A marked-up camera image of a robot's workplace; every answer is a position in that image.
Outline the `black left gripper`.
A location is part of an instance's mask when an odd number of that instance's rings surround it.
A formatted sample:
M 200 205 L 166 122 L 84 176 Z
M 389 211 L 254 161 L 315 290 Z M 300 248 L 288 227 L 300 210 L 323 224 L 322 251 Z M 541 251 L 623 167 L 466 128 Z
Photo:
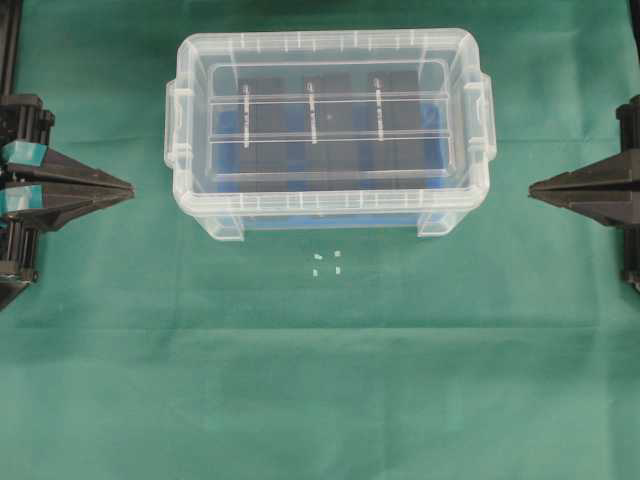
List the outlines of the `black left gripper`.
M 55 116 L 36 95 L 1 98 L 1 283 L 38 280 L 40 233 L 134 197 L 133 186 L 52 148 Z M 27 182 L 91 187 L 29 187 Z

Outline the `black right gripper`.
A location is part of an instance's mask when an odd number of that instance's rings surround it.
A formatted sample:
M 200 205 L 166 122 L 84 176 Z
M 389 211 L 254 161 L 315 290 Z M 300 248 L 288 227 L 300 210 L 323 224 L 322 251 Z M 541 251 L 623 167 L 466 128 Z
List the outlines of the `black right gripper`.
M 616 110 L 621 151 L 639 148 L 639 96 Z M 529 187 L 529 196 L 623 230 L 622 279 L 639 291 L 639 154 L 619 153 Z

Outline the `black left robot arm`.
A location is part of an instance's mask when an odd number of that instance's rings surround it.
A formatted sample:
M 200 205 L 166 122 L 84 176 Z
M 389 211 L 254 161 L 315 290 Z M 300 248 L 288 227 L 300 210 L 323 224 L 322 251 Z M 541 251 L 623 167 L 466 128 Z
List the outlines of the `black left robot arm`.
M 1 3 L 1 302 L 36 283 L 38 242 L 134 197 L 134 187 L 50 146 L 55 115 L 13 91 L 22 3 Z

